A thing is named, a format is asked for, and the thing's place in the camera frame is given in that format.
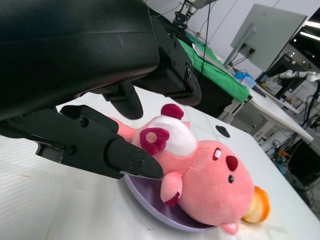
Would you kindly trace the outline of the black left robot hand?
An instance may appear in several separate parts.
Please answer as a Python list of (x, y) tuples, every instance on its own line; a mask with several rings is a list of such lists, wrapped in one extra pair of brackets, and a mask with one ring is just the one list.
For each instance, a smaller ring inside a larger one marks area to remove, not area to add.
[(140, 119), (135, 86), (197, 105), (192, 62), (142, 0), (3, 0), (0, 3), (0, 133), (36, 142), (36, 154), (91, 173), (161, 179), (161, 165), (86, 105), (103, 95)]

